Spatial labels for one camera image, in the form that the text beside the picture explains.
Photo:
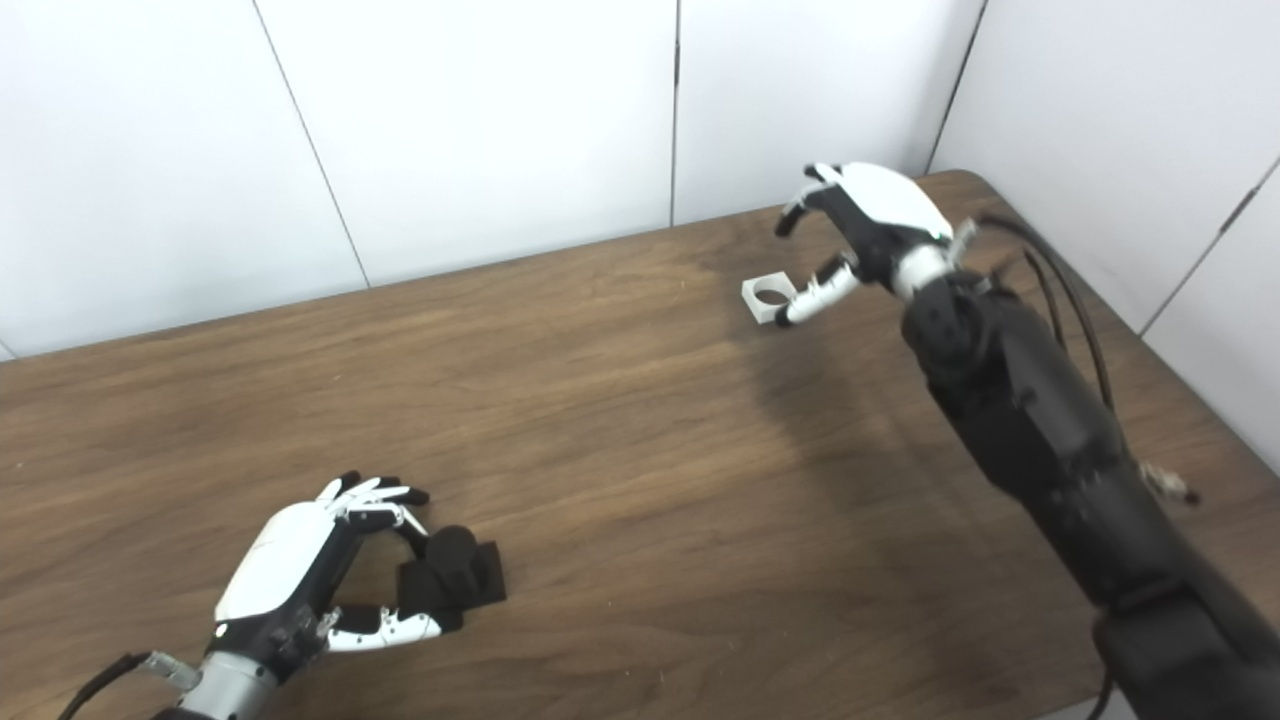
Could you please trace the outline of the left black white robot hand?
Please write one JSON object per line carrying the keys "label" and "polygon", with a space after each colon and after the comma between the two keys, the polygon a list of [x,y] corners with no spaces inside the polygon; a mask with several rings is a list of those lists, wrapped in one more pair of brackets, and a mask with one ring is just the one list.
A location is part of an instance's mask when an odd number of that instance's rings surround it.
{"label": "left black white robot hand", "polygon": [[430,538],[412,514],[429,493],[357,471],[316,498],[275,512],[218,601],[207,653],[244,659],[278,685],[325,653],[369,652],[457,632],[461,612],[339,606],[333,598],[367,536],[394,532],[424,559]]}

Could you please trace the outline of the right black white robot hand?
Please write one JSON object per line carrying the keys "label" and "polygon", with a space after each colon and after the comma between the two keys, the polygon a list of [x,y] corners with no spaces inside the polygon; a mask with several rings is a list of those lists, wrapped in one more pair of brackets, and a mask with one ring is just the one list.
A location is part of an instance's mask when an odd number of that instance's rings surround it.
{"label": "right black white robot hand", "polygon": [[806,214],[817,211],[829,219],[847,250],[774,313],[776,325],[808,322],[869,284],[909,305],[929,283],[959,269],[974,224],[954,227],[913,178],[864,161],[814,163],[804,174],[813,182],[783,206],[774,234],[791,236]]}

